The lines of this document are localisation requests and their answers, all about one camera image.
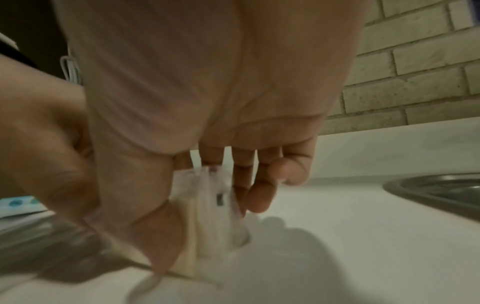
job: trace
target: skin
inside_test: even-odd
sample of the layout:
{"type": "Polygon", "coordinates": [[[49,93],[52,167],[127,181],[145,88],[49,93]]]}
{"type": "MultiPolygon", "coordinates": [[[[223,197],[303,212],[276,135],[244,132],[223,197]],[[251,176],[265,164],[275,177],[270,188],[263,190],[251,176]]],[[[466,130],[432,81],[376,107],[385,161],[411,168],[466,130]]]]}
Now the skin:
{"type": "Polygon", "coordinates": [[[183,239],[168,204],[175,159],[199,142],[202,161],[221,164],[232,146],[243,211],[265,211],[280,182],[306,181],[368,1],[54,4],[87,80],[101,217],[83,219],[127,239],[164,273],[183,239]]]}

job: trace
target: brick wall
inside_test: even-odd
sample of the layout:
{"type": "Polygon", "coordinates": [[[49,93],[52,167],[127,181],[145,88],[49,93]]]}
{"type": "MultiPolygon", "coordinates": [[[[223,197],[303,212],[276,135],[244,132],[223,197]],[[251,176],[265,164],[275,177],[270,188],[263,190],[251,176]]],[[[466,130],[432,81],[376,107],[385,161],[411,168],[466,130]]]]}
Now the brick wall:
{"type": "Polygon", "coordinates": [[[321,133],[480,116],[480,27],[467,0],[373,0],[321,133]]]}

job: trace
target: white countertop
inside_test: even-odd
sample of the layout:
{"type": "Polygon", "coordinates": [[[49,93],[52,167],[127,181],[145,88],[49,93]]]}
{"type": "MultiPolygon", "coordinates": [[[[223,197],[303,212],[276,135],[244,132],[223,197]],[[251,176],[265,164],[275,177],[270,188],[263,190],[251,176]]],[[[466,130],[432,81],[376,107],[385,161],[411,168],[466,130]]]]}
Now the white countertop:
{"type": "Polygon", "coordinates": [[[0,301],[478,303],[480,224],[381,185],[392,176],[480,171],[479,131],[480,119],[467,119],[321,137],[316,179],[281,188],[266,214],[247,218],[252,242],[234,255],[223,288],[165,278],[148,302],[136,297],[146,270],[128,267],[73,284],[59,282],[58,268],[59,276],[25,282],[0,301]],[[171,298],[179,290],[183,297],[171,298]]]}

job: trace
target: stainless steel sink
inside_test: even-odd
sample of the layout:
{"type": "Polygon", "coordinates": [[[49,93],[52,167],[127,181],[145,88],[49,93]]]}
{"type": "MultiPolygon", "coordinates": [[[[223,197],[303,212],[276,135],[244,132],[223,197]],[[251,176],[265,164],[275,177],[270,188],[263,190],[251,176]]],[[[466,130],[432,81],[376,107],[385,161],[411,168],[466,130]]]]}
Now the stainless steel sink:
{"type": "Polygon", "coordinates": [[[434,175],[389,182],[400,197],[480,222],[480,173],[434,175]]]}

